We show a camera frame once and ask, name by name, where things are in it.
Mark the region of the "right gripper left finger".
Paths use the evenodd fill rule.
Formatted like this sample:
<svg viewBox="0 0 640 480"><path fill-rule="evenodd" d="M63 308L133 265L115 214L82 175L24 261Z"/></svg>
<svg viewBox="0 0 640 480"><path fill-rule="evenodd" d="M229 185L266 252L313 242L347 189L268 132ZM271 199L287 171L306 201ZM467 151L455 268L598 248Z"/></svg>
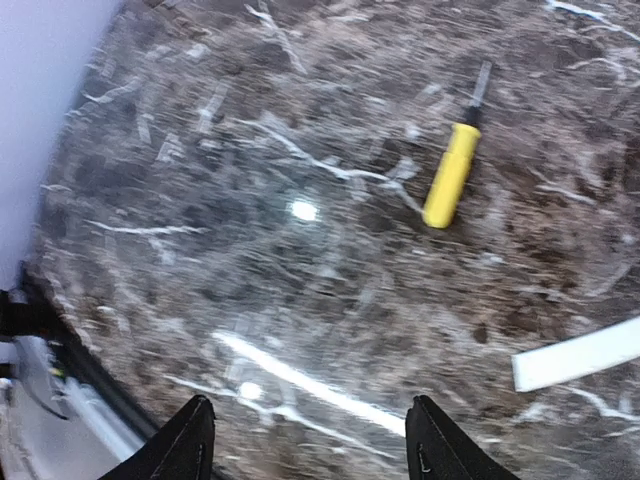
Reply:
<svg viewBox="0 0 640 480"><path fill-rule="evenodd" d="M202 480L212 474L215 414L192 397L143 447L100 480Z"/></svg>

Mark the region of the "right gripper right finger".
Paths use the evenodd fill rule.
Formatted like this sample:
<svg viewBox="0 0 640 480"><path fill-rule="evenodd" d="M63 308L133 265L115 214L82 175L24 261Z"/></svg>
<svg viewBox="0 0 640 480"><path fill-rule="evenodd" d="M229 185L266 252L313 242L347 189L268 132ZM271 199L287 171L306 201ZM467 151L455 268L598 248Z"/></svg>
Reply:
<svg viewBox="0 0 640 480"><path fill-rule="evenodd" d="M405 419L410 480L519 480L487 455L429 396Z"/></svg>

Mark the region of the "white battery cover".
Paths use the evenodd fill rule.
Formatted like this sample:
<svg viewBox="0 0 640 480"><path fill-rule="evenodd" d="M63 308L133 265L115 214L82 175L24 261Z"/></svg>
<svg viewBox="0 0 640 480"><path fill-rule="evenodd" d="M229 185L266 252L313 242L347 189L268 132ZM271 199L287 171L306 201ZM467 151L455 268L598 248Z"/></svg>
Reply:
<svg viewBox="0 0 640 480"><path fill-rule="evenodd" d="M513 355L514 387L530 392L579 379L639 357L639 317Z"/></svg>

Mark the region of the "yellow handled screwdriver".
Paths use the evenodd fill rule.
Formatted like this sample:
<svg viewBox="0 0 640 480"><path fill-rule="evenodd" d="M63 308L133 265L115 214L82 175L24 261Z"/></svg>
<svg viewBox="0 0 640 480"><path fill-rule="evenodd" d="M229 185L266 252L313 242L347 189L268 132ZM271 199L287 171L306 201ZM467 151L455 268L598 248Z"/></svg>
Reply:
<svg viewBox="0 0 640 480"><path fill-rule="evenodd" d="M452 126L448 146L438 165L423 209L423 221L432 228L447 228L456 212L481 138L481 107L491 69L490 61L482 63L465 117Z"/></svg>

